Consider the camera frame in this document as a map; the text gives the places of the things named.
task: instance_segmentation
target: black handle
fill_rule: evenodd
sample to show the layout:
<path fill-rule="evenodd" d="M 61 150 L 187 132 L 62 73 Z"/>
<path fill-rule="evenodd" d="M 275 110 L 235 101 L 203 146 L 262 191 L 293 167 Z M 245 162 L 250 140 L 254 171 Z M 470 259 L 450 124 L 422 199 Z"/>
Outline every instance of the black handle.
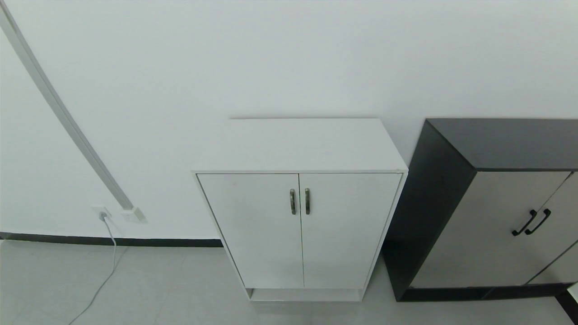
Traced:
<path fill-rule="evenodd" d="M 311 213 L 311 203 L 309 202 L 309 189 L 305 189 L 305 214 Z"/>
<path fill-rule="evenodd" d="M 552 211 L 550 211 L 550 209 L 544 209 L 544 214 L 546 216 L 544 217 L 544 219 L 542 219 L 542 221 L 540 221 L 540 223 L 536 226 L 536 228 L 534 228 L 533 230 L 526 229 L 526 231 L 524 231 L 526 235 L 531 235 L 534 233 L 534 231 L 538 230 L 538 228 L 540 228 L 540 226 L 544 223 L 544 221 L 546 221 L 546 219 L 548 219 L 548 217 L 552 214 Z"/>
<path fill-rule="evenodd" d="M 538 212 L 536 212 L 536 210 L 530 210 L 530 215 L 531 215 L 532 217 L 530 218 L 530 220 L 528 220 L 528 222 L 526 222 L 526 224 L 522 227 L 522 229 L 520 229 L 520 231 L 513 230 L 513 231 L 512 231 L 512 235 L 514 235 L 514 236 L 520 235 L 520 234 L 524 231 L 524 229 L 526 229 L 526 228 L 528 227 L 528 225 L 529 225 L 532 221 L 534 221 L 534 218 L 538 215 Z"/>

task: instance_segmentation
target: power cord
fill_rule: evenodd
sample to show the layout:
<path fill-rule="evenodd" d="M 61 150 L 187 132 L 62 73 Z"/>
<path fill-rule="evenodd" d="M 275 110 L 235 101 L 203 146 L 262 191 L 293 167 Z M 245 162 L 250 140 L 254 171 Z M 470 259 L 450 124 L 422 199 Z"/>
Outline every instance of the power cord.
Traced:
<path fill-rule="evenodd" d="M 84 314 L 84 312 L 92 305 L 92 303 L 96 299 L 98 293 L 101 291 L 102 287 L 104 287 L 105 283 L 110 279 L 110 277 L 114 273 L 114 270 L 116 269 L 116 241 L 114 240 L 114 237 L 112 236 L 112 232 L 110 232 L 110 228 L 109 228 L 108 224 L 106 223 L 106 219 L 105 219 L 106 217 L 108 217 L 108 215 L 105 212 L 101 212 L 101 214 L 98 216 L 98 219 L 100 219 L 102 222 L 105 223 L 106 229 L 109 231 L 110 239 L 112 239 L 112 242 L 114 244 L 114 252 L 112 254 L 112 270 L 111 270 L 108 278 L 106 278 L 106 280 L 104 282 L 102 282 L 101 286 L 98 288 L 97 292 L 92 297 L 92 300 L 90 301 L 88 306 L 86 306 L 86 308 L 80 314 L 78 314 L 78 316 L 74 317 L 74 319 L 70 323 L 68 323 L 68 325 L 72 325 L 72 323 L 74 323 L 74 321 L 76 319 L 78 319 L 78 317 L 80 317 L 82 314 Z"/>

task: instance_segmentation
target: gray cabinet door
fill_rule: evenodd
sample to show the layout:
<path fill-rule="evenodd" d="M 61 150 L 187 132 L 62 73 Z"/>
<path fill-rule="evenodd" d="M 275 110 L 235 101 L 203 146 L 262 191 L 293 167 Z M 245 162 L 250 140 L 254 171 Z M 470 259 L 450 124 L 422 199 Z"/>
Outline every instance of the gray cabinet door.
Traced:
<path fill-rule="evenodd" d="M 572 246 L 552 265 L 529 282 L 530 285 L 545 283 L 578 282 L 578 245 Z"/>
<path fill-rule="evenodd" d="M 569 172 L 479 172 L 421 266 L 411 287 L 523 285 L 569 243 L 543 229 L 513 236 L 564 182 Z"/>
<path fill-rule="evenodd" d="M 578 240 L 578 175 L 572 175 L 540 210 L 550 210 L 550 217 L 528 236 L 537 245 L 536 250 L 558 249 L 560 253 Z M 578 281 L 578 245 L 570 248 L 530 284 L 566 283 Z"/>

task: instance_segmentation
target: metal handle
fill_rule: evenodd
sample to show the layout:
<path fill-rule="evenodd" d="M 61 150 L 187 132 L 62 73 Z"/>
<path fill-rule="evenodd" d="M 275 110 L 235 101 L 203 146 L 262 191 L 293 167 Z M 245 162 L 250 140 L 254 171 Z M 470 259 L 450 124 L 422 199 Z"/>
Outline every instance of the metal handle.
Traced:
<path fill-rule="evenodd" d="M 534 233 L 534 231 L 538 230 L 538 228 L 540 228 L 540 226 L 544 223 L 544 221 L 546 221 L 546 219 L 548 219 L 548 217 L 552 214 L 552 211 L 550 211 L 550 209 L 544 209 L 544 214 L 546 216 L 544 217 L 544 219 L 542 219 L 542 221 L 540 221 L 540 223 L 536 226 L 536 228 L 534 228 L 533 230 L 526 229 L 526 231 L 524 231 L 526 235 L 531 235 Z"/>
<path fill-rule="evenodd" d="M 524 229 L 526 229 L 528 227 L 528 225 L 530 223 L 532 223 L 532 221 L 534 221 L 534 218 L 538 215 L 538 212 L 536 212 L 536 210 L 531 210 L 530 215 L 532 217 L 530 218 L 530 220 L 528 220 L 528 222 L 526 222 L 526 224 L 522 227 L 522 229 L 520 229 L 520 231 L 516 231 L 516 230 L 512 231 L 512 235 L 514 235 L 514 236 L 520 235 L 524 231 Z"/>
<path fill-rule="evenodd" d="M 305 214 L 311 214 L 311 203 L 309 202 L 309 189 L 305 189 Z"/>
<path fill-rule="evenodd" d="M 289 201 L 291 202 L 291 214 L 294 215 L 296 214 L 295 212 L 295 190 L 291 189 L 291 191 L 289 191 Z"/>

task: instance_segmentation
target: wall outlet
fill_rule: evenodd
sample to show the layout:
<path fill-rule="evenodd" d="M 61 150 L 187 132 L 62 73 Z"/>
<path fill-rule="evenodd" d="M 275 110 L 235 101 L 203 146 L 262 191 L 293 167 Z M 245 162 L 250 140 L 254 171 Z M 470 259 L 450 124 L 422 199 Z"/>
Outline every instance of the wall outlet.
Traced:
<path fill-rule="evenodd" d="M 109 218 L 112 217 L 112 215 L 110 214 L 110 212 L 108 212 L 108 210 L 106 209 L 105 206 L 93 205 L 90 208 L 92 209 L 92 211 L 94 211 L 94 213 L 96 214 L 98 219 L 101 218 L 101 212 L 106 213 L 106 217 L 109 217 Z"/>
<path fill-rule="evenodd" d="M 134 207 L 132 210 L 123 210 L 120 215 L 123 216 L 125 221 L 135 222 L 135 223 L 145 223 L 145 215 L 140 211 L 139 208 Z"/>

